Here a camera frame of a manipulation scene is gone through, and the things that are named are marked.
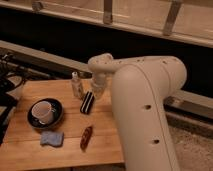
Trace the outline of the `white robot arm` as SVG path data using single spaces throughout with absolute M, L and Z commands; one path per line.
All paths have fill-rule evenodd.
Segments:
M 88 68 L 95 87 L 112 76 L 112 112 L 126 171 L 180 171 L 163 102 L 186 82 L 183 62 L 174 56 L 115 59 L 105 53 L 90 58 Z

